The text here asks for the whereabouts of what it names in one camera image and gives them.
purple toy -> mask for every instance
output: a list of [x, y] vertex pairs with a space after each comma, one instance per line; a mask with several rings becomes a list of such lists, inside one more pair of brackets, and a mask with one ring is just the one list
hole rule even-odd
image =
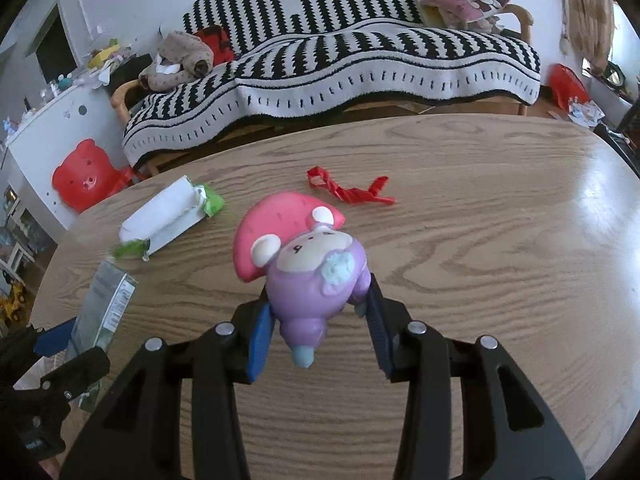
[[[335, 208], [332, 212], [330, 206], [318, 203], [323, 204], [293, 192], [268, 197], [243, 219], [234, 243], [238, 275], [252, 279], [255, 269], [266, 275], [267, 295], [280, 320], [280, 334], [295, 364], [303, 368], [314, 361], [327, 320], [347, 302], [361, 303], [371, 282], [362, 245], [334, 229], [344, 217]], [[283, 205], [286, 210], [278, 210]], [[251, 240], [256, 231], [266, 233]], [[249, 241], [253, 268], [242, 260]]]

red pillow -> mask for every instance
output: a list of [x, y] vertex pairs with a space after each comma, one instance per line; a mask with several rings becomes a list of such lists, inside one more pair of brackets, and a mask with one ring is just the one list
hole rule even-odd
[[226, 30], [219, 25], [211, 25], [196, 32], [194, 36], [200, 38], [213, 52], [213, 66], [236, 59], [231, 49], [231, 42]]

wooden table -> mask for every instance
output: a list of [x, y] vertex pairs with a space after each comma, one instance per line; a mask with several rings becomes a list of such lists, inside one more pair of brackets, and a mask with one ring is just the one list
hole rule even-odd
[[[340, 205], [306, 184], [320, 165], [346, 187], [390, 177], [394, 206]], [[151, 257], [110, 351], [107, 384], [150, 336], [195, 338], [231, 317], [262, 283], [242, 284], [234, 230], [261, 197], [316, 194], [346, 214], [386, 296], [445, 336], [495, 335], [549, 403], [589, 475], [640, 408], [640, 181], [597, 136], [517, 116], [440, 115], [342, 124], [258, 142], [163, 173], [82, 214], [54, 255], [35, 326], [74, 316], [120, 223], [176, 178], [227, 200]], [[266, 370], [237, 388], [252, 478], [389, 479], [406, 398], [378, 369], [352, 308], [330, 322], [309, 370], [274, 335]], [[71, 444], [83, 414], [63, 428]], [[460, 403], [452, 471], [461, 465]], [[190, 474], [190, 402], [182, 448]]]

red plastic chair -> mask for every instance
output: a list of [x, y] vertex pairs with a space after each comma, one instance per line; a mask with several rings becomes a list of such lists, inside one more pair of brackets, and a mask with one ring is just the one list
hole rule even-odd
[[129, 166], [116, 170], [107, 153], [85, 139], [56, 168], [51, 184], [65, 204], [81, 213], [129, 187], [134, 176], [143, 178]]

toy figure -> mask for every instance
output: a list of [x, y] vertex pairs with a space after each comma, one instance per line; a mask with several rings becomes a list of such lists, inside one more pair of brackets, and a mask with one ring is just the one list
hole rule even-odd
[[236, 273], [246, 282], [266, 275], [280, 335], [303, 368], [313, 363], [327, 320], [362, 302], [371, 282], [364, 248], [337, 230], [343, 223], [321, 200], [282, 192], [257, 203], [234, 240]]

